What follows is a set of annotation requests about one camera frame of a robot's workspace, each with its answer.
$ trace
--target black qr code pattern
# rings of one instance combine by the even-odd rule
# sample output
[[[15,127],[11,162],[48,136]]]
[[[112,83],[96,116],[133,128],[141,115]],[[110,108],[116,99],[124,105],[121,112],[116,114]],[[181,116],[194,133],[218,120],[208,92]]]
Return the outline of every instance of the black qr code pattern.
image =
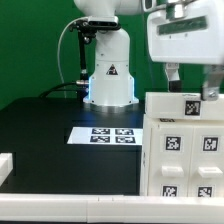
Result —
[[[110,134],[110,129],[109,128],[93,128],[92,129],[92,134],[109,135]]]
[[[116,135],[134,135],[133,129],[115,129],[115,134]]]
[[[200,101],[186,101],[185,115],[186,116],[200,116],[201,102]]]
[[[127,144],[134,144],[135,138],[134,137],[122,137],[118,136],[116,137],[116,143],[127,143]]]
[[[210,198],[212,197],[212,187],[199,187],[198,197]]]
[[[163,197],[177,197],[177,187],[176,186],[163,186]]]
[[[166,150],[180,151],[181,150],[181,137],[166,137]]]
[[[203,144],[203,151],[204,152],[216,152],[216,151],[218,151],[218,143],[219,143],[219,138],[205,137],[204,138],[204,144]]]
[[[174,119],[160,119],[161,122],[175,122]]]
[[[90,142],[92,143],[110,143],[109,136],[91,136]]]

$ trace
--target printed marker sheet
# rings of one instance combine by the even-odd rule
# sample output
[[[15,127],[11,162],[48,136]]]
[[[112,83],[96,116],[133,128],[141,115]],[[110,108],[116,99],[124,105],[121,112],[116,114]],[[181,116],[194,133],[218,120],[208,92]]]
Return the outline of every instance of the printed marker sheet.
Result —
[[[142,145],[142,129],[73,127],[68,144]]]

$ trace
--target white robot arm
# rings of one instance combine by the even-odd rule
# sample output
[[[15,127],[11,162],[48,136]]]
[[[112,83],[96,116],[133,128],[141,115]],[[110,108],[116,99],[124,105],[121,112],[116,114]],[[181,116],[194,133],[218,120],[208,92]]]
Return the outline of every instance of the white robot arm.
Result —
[[[113,28],[118,24],[115,15],[140,14],[142,0],[74,2],[88,16],[88,25],[97,27],[95,72],[89,78],[85,105],[105,112],[120,112],[133,107],[138,99],[134,97],[134,79],[129,73],[130,38],[123,29],[114,31]]]
[[[224,78],[224,1],[167,0],[163,7],[147,21],[152,60],[166,63],[171,82],[178,79],[178,63],[206,65],[202,99],[217,100]]]
[[[151,12],[147,21],[149,53],[164,62],[170,91],[179,91],[179,63],[207,65],[202,99],[216,100],[224,77],[223,0],[74,0],[95,25],[117,24],[116,15]],[[84,102],[96,108],[138,103],[129,74],[129,36],[124,30],[97,32],[96,67]]]

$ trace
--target green backdrop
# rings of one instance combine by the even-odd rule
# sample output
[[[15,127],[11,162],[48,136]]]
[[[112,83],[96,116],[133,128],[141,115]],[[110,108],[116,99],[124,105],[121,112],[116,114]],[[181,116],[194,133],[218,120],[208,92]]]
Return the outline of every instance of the green backdrop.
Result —
[[[72,0],[0,0],[0,108],[21,97],[36,97],[60,84],[57,69],[57,43],[64,27],[82,16]],[[144,23],[146,15],[120,17],[131,37],[130,73],[136,93],[167,91],[160,63],[148,57]],[[79,79],[77,32],[67,32],[62,42],[61,65],[65,81]],[[87,46],[88,70],[94,71],[94,43]],[[183,91],[198,92],[203,68],[182,65]],[[63,97],[54,93],[51,97]]]

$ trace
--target black table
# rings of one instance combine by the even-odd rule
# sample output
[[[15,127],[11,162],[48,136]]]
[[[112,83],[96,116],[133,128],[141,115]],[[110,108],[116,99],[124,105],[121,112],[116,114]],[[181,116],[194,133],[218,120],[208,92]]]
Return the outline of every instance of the black table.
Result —
[[[0,193],[138,195],[141,146],[68,145],[72,127],[142,128],[135,111],[90,111],[75,99],[22,98],[0,111],[0,153],[14,169]]]

